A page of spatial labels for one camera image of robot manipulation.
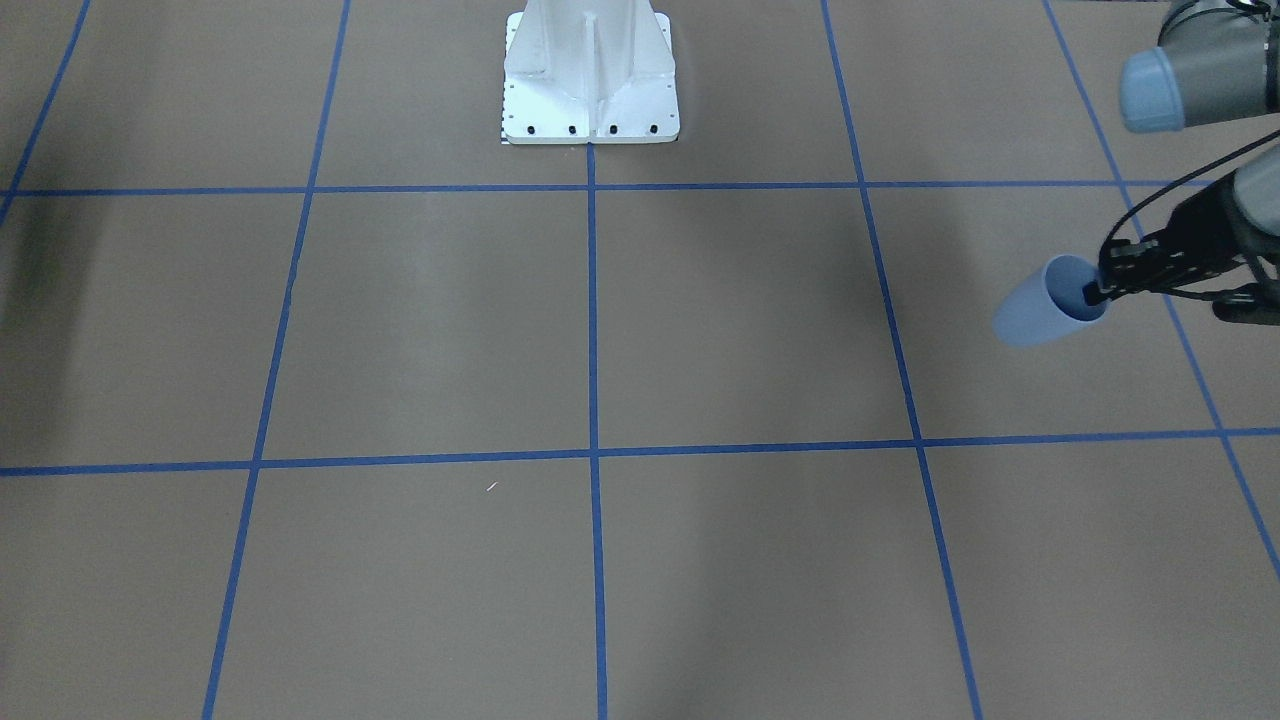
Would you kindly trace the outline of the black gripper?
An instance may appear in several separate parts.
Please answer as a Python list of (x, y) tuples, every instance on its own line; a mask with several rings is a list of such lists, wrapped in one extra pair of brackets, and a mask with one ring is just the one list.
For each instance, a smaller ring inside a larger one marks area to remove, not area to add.
[[(1277, 323), (1277, 236), (1253, 223), (1234, 182), (1221, 179), (1180, 202), (1147, 240), (1107, 240), (1082, 297), (1087, 307), (1102, 307), (1125, 296), (1165, 293), (1207, 302), (1221, 322)], [(1188, 290), (1242, 266), (1251, 274), (1244, 284)]]

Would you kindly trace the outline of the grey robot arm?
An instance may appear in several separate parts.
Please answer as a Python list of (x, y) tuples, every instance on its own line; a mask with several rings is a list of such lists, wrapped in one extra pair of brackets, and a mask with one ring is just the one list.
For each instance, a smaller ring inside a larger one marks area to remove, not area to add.
[[(1277, 113), (1277, 4), (1174, 1), (1155, 46), (1123, 65), (1128, 131), (1178, 132)], [(1221, 322), (1277, 324), (1277, 135), (1229, 152), (1245, 164), (1179, 202), (1161, 229), (1126, 241), (1111, 231), (1094, 307), (1134, 293), (1204, 301)]]

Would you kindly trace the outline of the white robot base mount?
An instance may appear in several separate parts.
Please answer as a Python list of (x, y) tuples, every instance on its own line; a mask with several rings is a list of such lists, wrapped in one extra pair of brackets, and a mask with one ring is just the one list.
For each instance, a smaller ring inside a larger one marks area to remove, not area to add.
[(678, 140), (672, 24), (652, 3), (527, 1), (504, 41), (503, 142)]

